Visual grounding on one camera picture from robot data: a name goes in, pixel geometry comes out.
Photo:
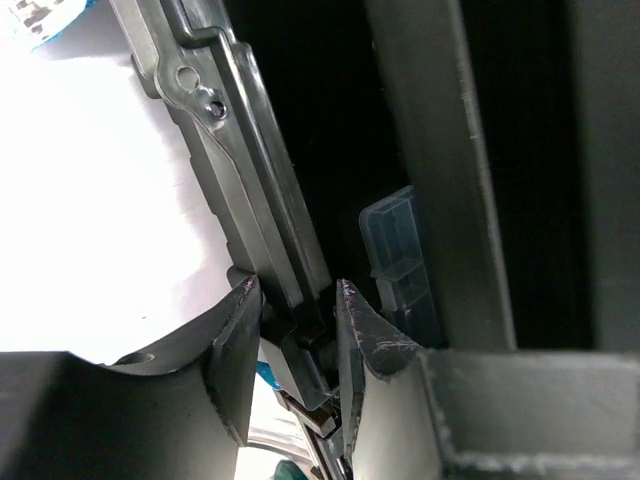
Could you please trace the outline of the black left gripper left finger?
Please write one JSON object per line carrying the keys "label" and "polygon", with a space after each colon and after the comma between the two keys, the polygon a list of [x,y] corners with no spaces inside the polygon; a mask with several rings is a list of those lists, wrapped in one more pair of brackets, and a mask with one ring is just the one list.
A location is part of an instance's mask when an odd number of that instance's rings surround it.
{"label": "black left gripper left finger", "polygon": [[250,276],[112,365],[3,353],[2,477],[232,478],[248,439],[262,309]]}

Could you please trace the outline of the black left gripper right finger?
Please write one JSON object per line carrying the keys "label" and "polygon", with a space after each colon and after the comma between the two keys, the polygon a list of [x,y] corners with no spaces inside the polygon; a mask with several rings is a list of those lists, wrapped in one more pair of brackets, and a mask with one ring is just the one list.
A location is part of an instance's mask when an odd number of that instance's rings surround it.
{"label": "black left gripper right finger", "polygon": [[635,479],[639,359],[429,350],[336,286],[344,448],[357,479]]}

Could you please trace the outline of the green stubby screwdriver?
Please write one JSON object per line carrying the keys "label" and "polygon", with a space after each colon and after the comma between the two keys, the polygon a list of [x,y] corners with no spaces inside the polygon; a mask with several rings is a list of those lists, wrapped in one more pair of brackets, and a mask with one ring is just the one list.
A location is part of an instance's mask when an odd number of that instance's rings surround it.
{"label": "green stubby screwdriver", "polygon": [[308,480],[300,467],[291,460],[281,460],[275,467],[272,480]]}

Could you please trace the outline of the black plastic toolbox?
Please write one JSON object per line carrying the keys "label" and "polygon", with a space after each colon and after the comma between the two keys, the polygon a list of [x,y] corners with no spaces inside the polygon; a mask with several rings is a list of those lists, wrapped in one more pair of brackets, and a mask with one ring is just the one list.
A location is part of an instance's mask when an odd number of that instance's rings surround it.
{"label": "black plastic toolbox", "polygon": [[639,359],[635,1],[115,1],[187,144],[315,479],[336,286],[429,350]]}

